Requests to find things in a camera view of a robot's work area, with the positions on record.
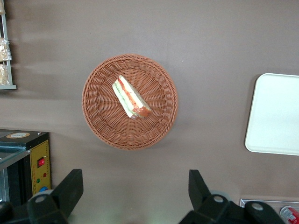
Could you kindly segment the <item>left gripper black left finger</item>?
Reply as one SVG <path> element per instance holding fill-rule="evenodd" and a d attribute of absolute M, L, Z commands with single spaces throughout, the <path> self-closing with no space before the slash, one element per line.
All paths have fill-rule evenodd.
<path fill-rule="evenodd" d="M 14 207 L 0 203 L 2 224 L 67 224 L 68 217 L 83 195 L 83 173 L 73 169 L 53 190 L 36 193 L 26 203 Z"/>

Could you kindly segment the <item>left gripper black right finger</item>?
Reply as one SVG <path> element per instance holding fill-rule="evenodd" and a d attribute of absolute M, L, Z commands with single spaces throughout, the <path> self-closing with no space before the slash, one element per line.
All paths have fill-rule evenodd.
<path fill-rule="evenodd" d="M 188 194 L 193 210 L 181 224 L 283 224 L 269 205 L 251 201 L 240 207 L 220 194 L 212 194 L 200 172 L 189 170 Z"/>

